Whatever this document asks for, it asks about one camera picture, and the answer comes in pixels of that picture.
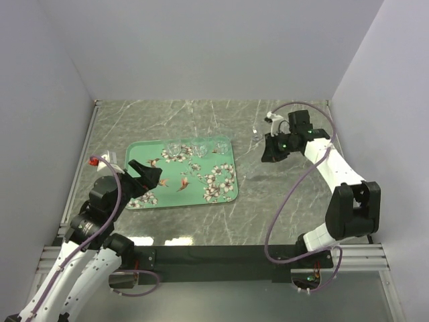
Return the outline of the clear glass wide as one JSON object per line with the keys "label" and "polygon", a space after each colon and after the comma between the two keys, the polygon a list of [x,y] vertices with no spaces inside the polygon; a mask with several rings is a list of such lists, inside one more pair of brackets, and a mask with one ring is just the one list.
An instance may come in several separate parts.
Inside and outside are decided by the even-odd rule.
{"label": "clear glass wide", "polygon": [[210,150],[209,137],[195,137],[190,140],[190,146],[194,156],[204,158]]}

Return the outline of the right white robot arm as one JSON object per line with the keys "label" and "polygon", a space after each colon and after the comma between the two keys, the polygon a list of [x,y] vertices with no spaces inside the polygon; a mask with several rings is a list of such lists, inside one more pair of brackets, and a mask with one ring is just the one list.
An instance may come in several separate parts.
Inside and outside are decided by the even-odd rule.
{"label": "right white robot arm", "polygon": [[271,129],[265,135],[262,162],[279,162],[291,153],[299,152],[319,171],[331,191],[324,223],[299,236],[295,256],[283,259],[264,252],[270,262],[297,262],[309,268],[318,261],[318,253],[344,239],[362,237],[379,229],[381,188],[357,174],[334,147],[334,137],[324,129],[316,129],[307,110],[295,111],[286,118],[270,111],[265,117]]}

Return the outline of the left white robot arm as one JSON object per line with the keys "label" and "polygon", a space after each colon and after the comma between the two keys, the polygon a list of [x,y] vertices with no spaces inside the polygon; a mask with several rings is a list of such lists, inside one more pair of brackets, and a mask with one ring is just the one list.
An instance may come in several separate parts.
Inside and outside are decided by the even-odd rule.
{"label": "left white robot arm", "polygon": [[60,252],[31,301],[6,321],[77,321],[94,292],[115,271],[135,261],[134,243],[114,233],[114,222],[128,202],[157,187],[162,169],[129,161],[137,172],[109,162],[108,156],[91,156],[89,164],[109,175],[95,180],[88,200],[70,222]]}

